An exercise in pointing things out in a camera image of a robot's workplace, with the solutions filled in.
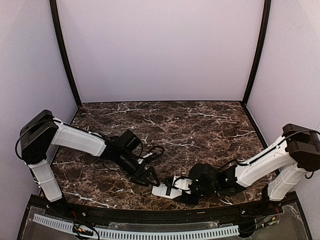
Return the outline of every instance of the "white cable organizer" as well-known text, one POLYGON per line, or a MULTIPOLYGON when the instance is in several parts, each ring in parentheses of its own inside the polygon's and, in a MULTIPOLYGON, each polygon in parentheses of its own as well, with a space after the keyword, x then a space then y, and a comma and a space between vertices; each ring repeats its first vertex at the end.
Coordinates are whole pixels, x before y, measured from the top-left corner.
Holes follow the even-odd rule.
MULTIPOLYGON (((47 215, 34 214, 33 222, 47 226, 49 228, 68 233, 73 233, 73 222, 69 220, 59 220, 47 215)), ((196 230, 196 231, 180 231, 180 232, 137 232, 137 231, 121 231, 111 230, 101 227, 95 227, 100 235, 101 240, 211 240, 221 239, 239 235, 239 227, 228 226, 214 229, 196 230)), ((92 239, 97 239, 98 236, 94 232, 92 239)))

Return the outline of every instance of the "black metal frame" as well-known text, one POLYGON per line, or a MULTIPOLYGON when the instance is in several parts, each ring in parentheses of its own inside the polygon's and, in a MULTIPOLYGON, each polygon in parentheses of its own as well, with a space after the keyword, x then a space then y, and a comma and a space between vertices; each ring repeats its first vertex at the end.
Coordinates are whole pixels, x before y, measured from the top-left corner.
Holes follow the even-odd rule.
MULTIPOLYGON (((133 224, 190 224, 212 221, 219 221, 220 225, 230 223, 234 225, 252 225, 254 224, 255 217, 243 217, 242 211, 244 209, 252 208, 257 203, 257 201, 254 201, 223 207, 168 211, 121 210, 84 206, 74 203, 68 203, 68 206, 70 206, 70 208, 76 213, 77 220, 93 226, 108 226, 111 222, 133 224)), ((281 201, 282 206, 292 203, 297 204, 302 221, 304 223, 307 237, 309 240, 311 240, 312 237, 306 221, 306 217, 295 192, 288 193, 286 198, 281 201)), ((42 208, 45 210, 46 214, 59 217, 55 212, 51 211, 50 208, 47 209, 47 205, 50 205, 50 202, 46 198, 31 195, 22 218, 17 237, 18 240, 22 239, 24 226, 26 225, 31 206, 42 208)))
POLYGON ((78 89, 76 86, 76 82, 75 82, 74 76, 72 74, 70 62, 68 59, 66 45, 65 45, 63 34, 62 34, 61 25, 60 25, 57 0, 49 0, 49 1, 50 1, 52 20, 53 20, 53 25, 54 25, 54 30, 55 30, 55 36, 56 36, 56 40, 58 42, 64 70, 66 73, 66 77, 68 78, 68 82, 69 82, 69 85, 70 85, 70 88, 71 88, 71 91, 73 94, 73 98, 75 100, 76 105, 79 108, 82 105, 82 102, 80 99, 80 95, 79 95, 79 92, 78 92, 78 89))
POLYGON ((258 136, 263 148, 266 149, 268 147, 268 144, 267 144, 264 136, 262 135, 258 125, 256 124, 255 120, 253 119, 250 111, 248 110, 247 105, 245 105, 243 102, 240 102, 240 104, 241 104, 246 116, 248 117, 251 125, 253 126, 253 129, 254 129, 256 135, 258 136))
POLYGON ((269 14, 270 14, 270 8, 271 8, 271 0, 264 0, 264 7, 263 7, 263 14, 262 14, 262 21, 260 26, 260 32, 259 32, 259 38, 258 43, 256 45, 255 55, 252 63, 252 68, 249 76, 248 83, 246 85, 246 89, 244 92, 244 96, 242 99, 242 103, 246 106, 251 94, 252 87, 254 85, 254 81, 256 78, 260 57, 262 53, 262 49, 264 47, 266 32, 267 32, 267 26, 268 26, 268 20, 269 20, 269 14))

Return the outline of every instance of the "marble tabletop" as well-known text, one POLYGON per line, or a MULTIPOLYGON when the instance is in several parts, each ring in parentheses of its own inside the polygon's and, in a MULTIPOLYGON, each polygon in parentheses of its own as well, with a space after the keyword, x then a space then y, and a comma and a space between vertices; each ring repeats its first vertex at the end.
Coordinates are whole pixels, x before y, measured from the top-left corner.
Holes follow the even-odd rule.
MULTIPOLYGON (((218 168, 231 159, 251 158, 263 149, 236 101, 85 103, 71 124, 107 136, 120 136, 130 129, 142 140, 144 153, 154 145, 163 146, 165 153, 152 163, 161 182, 174 175, 187 176, 196 163, 218 168)), ((81 151, 60 147, 52 169, 69 202, 126 210, 247 203, 261 199, 262 188, 275 178, 270 173, 235 196, 204 197, 193 206, 154 196, 151 186, 131 183, 114 162, 81 151)))

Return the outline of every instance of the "wire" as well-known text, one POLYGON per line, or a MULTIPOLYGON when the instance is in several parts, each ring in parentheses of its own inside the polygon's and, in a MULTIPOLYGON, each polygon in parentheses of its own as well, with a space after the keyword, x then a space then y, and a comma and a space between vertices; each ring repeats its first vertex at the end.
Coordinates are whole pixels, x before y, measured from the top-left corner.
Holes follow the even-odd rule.
POLYGON ((120 150, 120 151, 124 151, 126 154, 130 155, 130 156, 131 156, 132 158, 134 158, 134 159, 139 159, 139 158, 140 158, 140 156, 135 155, 134 153, 132 153, 131 151, 129 151, 129 150, 126 149, 125 147, 118 146, 117 144, 115 144, 113 141, 110 140, 110 139, 116 138, 116 136, 114 136, 114 137, 107 137, 107 136, 104 135, 104 134, 101 134, 101 133, 96 134, 96 133, 94 133, 94 132, 90 132, 90 131, 81 129, 81 128, 76 127, 76 126, 72 126, 72 125, 70 125, 70 124, 68 124, 68 123, 65 123, 65 122, 63 122, 62 124, 63 124, 63 125, 66 125, 66 126, 68 126, 68 127, 70 127, 70 128, 77 129, 77 130, 82 131, 82 132, 84 132, 84 133, 90 134, 90 135, 92 135, 92 136, 95 136, 95 137, 97 137, 97 138, 99 138, 99 139, 102 139, 103 141, 105 141, 106 143, 108 143, 109 145, 111 145, 112 147, 114 147, 114 148, 116 148, 116 149, 118 149, 118 150, 120 150))
POLYGON ((281 219, 281 216, 280 216, 280 212, 279 212, 279 209, 277 207, 274 208, 276 210, 276 212, 278 213, 278 217, 279 217, 279 221, 281 219))
POLYGON ((246 233, 247 230, 249 230, 249 229, 257 226, 258 224, 262 223, 264 220, 266 220, 266 218, 267 218, 267 216, 263 216, 263 218, 261 220, 257 221, 255 224, 251 225, 250 227, 242 230, 241 233, 246 233))
POLYGON ((188 192, 188 191, 190 191, 190 190, 191 190, 190 188, 189 188, 189 189, 181 189, 181 188, 175 186, 175 184, 176 184, 176 182, 177 182, 178 180, 183 180, 183 179, 189 179, 189 180, 191 180, 191 181, 193 182, 193 180, 192 180, 190 177, 188 177, 188 176, 180 176, 180 177, 177 177, 177 178, 173 181, 173 183, 172 183, 172 188, 174 188, 174 189, 179 189, 179 190, 181 190, 181 191, 183 191, 183 192, 188 192))
POLYGON ((155 150, 155 149, 161 149, 161 153, 160 153, 160 154, 157 154, 157 156, 156 156, 155 159, 160 158, 160 157, 164 154, 164 152, 165 152, 165 148, 164 148, 163 146, 155 145, 155 146, 153 146, 152 148, 150 148, 150 150, 149 150, 146 154, 151 153, 151 152, 152 152, 153 150, 155 150))
POLYGON ((226 165, 232 163, 232 162, 236 162, 237 165, 239 166, 249 166, 253 163, 255 163, 256 161, 258 161, 259 159, 261 159, 262 157, 264 157, 265 155, 267 155, 268 153, 272 152, 274 149, 276 149, 277 147, 279 147, 284 141, 286 141, 287 139, 291 138, 292 136, 296 135, 296 134, 300 134, 300 133, 305 133, 305 132, 309 132, 309 133, 315 133, 315 134, 318 134, 320 135, 320 132, 316 131, 316 130, 311 130, 311 129, 308 129, 308 130, 301 130, 301 131, 296 131, 292 134, 290 134, 289 136, 285 137, 284 139, 282 139, 277 145, 275 145, 273 148, 269 149, 268 151, 266 151, 265 153, 261 154, 260 156, 256 157, 255 159, 253 159, 252 161, 250 161, 249 163, 241 163, 239 162, 238 160, 236 159, 233 159, 229 162, 227 162, 225 165, 223 165, 222 167, 219 168, 220 169, 223 169, 226 165))
POLYGON ((15 147, 14 147, 15 154, 16 154, 16 156, 17 156, 19 159, 24 160, 24 159, 22 158, 22 156, 20 156, 19 153, 18 153, 18 144, 19 144, 19 142, 21 141, 21 139, 27 134, 27 132, 29 132, 31 129, 33 129, 34 127, 36 127, 36 126, 38 126, 38 125, 40 125, 40 124, 43 124, 43 123, 46 123, 46 122, 52 122, 52 121, 61 123, 61 121, 56 120, 56 119, 46 119, 46 120, 42 120, 42 121, 39 121, 39 122, 35 123, 34 125, 32 125, 32 126, 29 127, 27 130, 25 130, 25 132, 24 132, 23 134, 21 134, 21 136, 20 136, 20 137, 18 138, 18 140, 16 141, 15 147))
POLYGON ((140 153, 139 153, 139 157, 141 157, 142 153, 144 152, 144 144, 142 143, 142 141, 140 140, 140 145, 141 145, 141 150, 140 150, 140 153))
POLYGON ((254 233, 254 232, 256 232, 256 231, 258 231, 259 229, 262 229, 262 228, 263 228, 263 226, 261 225, 261 226, 257 227, 256 229, 254 229, 252 231, 242 231, 240 233, 241 234, 250 234, 250 233, 254 233))
POLYGON ((315 172, 313 171, 310 176, 304 175, 306 179, 311 179, 314 176, 315 172))
POLYGON ((75 213, 74 211, 72 211, 72 214, 73 214, 73 216, 74 216, 74 219, 77 220, 77 215, 76 215, 76 213, 75 213))
POLYGON ((92 227, 92 226, 90 226, 90 225, 88 225, 88 224, 86 224, 86 223, 84 223, 84 222, 82 222, 82 221, 79 221, 79 220, 76 220, 76 219, 72 219, 72 218, 68 218, 68 217, 65 217, 65 216, 60 215, 60 214, 57 213, 56 210, 54 210, 54 208, 53 208, 51 205, 49 205, 49 204, 47 205, 47 207, 51 208, 51 210, 52 210, 55 214, 57 214, 60 218, 66 219, 66 220, 70 220, 70 221, 73 221, 73 222, 76 222, 76 223, 80 224, 79 227, 80 227, 81 225, 83 225, 83 226, 86 226, 87 228, 91 229, 92 231, 94 231, 94 232, 96 233, 96 235, 97 235, 97 240, 100 240, 100 235, 99 235, 98 231, 97 231, 94 227, 92 227))

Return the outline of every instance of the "black cable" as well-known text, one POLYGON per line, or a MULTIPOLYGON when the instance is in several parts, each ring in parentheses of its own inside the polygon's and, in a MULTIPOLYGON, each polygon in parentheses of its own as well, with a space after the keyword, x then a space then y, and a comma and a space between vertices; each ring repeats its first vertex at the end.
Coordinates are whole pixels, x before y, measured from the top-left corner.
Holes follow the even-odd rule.
POLYGON ((118 173, 118 171, 117 170, 113 170, 113 169, 111 169, 111 168, 109 168, 109 167, 107 167, 106 165, 105 165, 105 163, 103 162, 102 163, 102 166, 104 166, 107 170, 109 170, 109 171, 112 171, 112 172, 116 172, 116 173, 118 173))
POLYGON ((223 164, 221 167, 219 167, 219 168, 218 168, 218 171, 220 172, 220 171, 221 171, 222 169, 224 169, 227 165, 229 165, 229 164, 231 164, 231 163, 233 163, 233 162, 235 162, 235 163, 236 163, 237 165, 239 165, 239 166, 247 166, 247 164, 239 162, 238 159, 232 159, 232 160, 228 161, 227 163, 223 164))
POLYGON ((102 139, 103 141, 105 141, 106 143, 108 143, 109 145, 111 145, 112 147, 115 147, 116 149, 125 152, 126 154, 130 155, 130 156, 131 156, 132 158, 134 158, 134 159, 139 159, 139 158, 140 158, 140 156, 135 155, 134 153, 132 153, 131 151, 129 151, 128 149, 126 149, 126 148, 124 148, 124 147, 118 146, 117 144, 115 144, 113 141, 110 140, 110 139, 115 139, 116 136, 107 137, 107 136, 104 135, 104 134, 101 134, 101 133, 97 134, 97 133, 94 133, 94 132, 90 132, 90 131, 81 129, 81 128, 76 127, 76 126, 72 126, 72 125, 70 125, 70 124, 68 124, 68 123, 65 123, 65 122, 62 122, 62 124, 63 124, 63 125, 66 125, 66 126, 68 126, 68 127, 70 127, 70 128, 74 128, 74 129, 77 129, 77 130, 79 130, 79 131, 85 132, 85 133, 87 133, 87 134, 93 135, 93 136, 95 136, 95 137, 97 137, 97 138, 99 138, 99 139, 102 139))
POLYGON ((263 228, 263 226, 261 225, 261 226, 257 227, 256 229, 254 229, 252 231, 241 231, 240 233, 241 234, 251 234, 251 233, 254 233, 254 232, 256 232, 256 231, 258 231, 259 229, 262 229, 262 228, 263 228))
POLYGON ((284 141, 286 141, 287 139, 291 138, 292 136, 296 135, 296 134, 300 134, 300 133, 305 133, 305 132, 309 132, 309 133, 316 133, 318 135, 320 135, 320 132, 316 131, 316 130, 301 130, 301 131, 296 131, 292 134, 290 134, 289 136, 285 137, 284 139, 282 139, 276 146, 274 146, 273 148, 271 148, 270 150, 266 151, 264 154, 258 156, 257 158, 253 159, 251 162, 249 163, 240 163, 237 162, 237 164, 239 166, 249 166, 251 164, 254 164, 256 161, 258 161, 260 158, 262 158, 263 156, 267 155, 268 153, 270 153, 271 151, 273 151, 274 149, 276 149, 277 147, 279 147, 284 141))
POLYGON ((59 213, 57 213, 56 210, 54 210, 54 208, 53 208, 52 206, 50 206, 49 204, 48 204, 47 206, 48 206, 49 208, 51 208, 51 210, 52 210, 55 214, 57 214, 60 218, 66 219, 66 220, 70 220, 70 221, 73 221, 73 222, 76 222, 76 223, 79 224, 79 227, 80 227, 81 225, 83 225, 83 226, 86 226, 88 229, 94 231, 94 232, 96 233, 96 235, 97 235, 97 240, 100 240, 100 235, 99 235, 98 231, 97 231, 94 227, 86 224, 86 223, 83 222, 83 221, 79 221, 79 220, 75 220, 75 219, 72 219, 72 218, 68 218, 68 217, 62 216, 62 215, 60 215, 59 213))
POLYGON ((30 131, 31 129, 33 129, 34 127, 36 127, 36 126, 38 126, 38 125, 40 125, 40 124, 43 124, 43 123, 46 123, 46 122, 52 122, 52 121, 57 122, 57 123, 61 123, 61 121, 56 120, 56 119, 46 119, 46 120, 39 121, 39 122, 35 123, 34 125, 32 125, 31 127, 29 127, 27 130, 25 130, 25 132, 18 138, 18 140, 17 140, 16 143, 15 143, 14 150, 15 150, 16 156, 17 156, 19 159, 24 160, 24 159, 19 155, 19 153, 18 153, 18 144, 19 144, 20 140, 24 137, 24 135, 26 135, 27 132, 29 132, 29 131, 30 131))
POLYGON ((143 142, 140 140, 140 145, 141 145, 141 150, 140 150, 140 153, 139 153, 139 157, 141 157, 142 153, 144 152, 144 144, 143 142))
POLYGON ((315 172, 313 171, 310 176, 304 175, 306 179, 311 179, 314 176, 315 172))
POLYGON ((74 230, 74 233, 76 234, 76 238, 77 238, 77 239, 80 239, 80 240, 90 239, 89 237, 82 237, 82 236, 79 234, 79 231, 78 231, 78 229, 76 228, 75 225, 73 225, 73 230, 74 230))
POLYGON ((173 188, 173 189, 179 189, 179 190, 181 190, 181 191, 183 191, 183 192, 188 192, 188 191, 190 191, 190 190, 191 190, 190 188, 189 188, 189 189, 181 189, 181 188, 175 186, 175 184, 176 184, 176 182, 177 182, 178 180, 183 180, 183 179, 189 179, 189 180, 191 180, 191 181, 193 182, 193 180, 192 180, 190 177, 188 177, 188 176, 180 176, 180 177, 177 177, 177 178, 173 181, 173 183, 172 183, 172 188, 173 188))

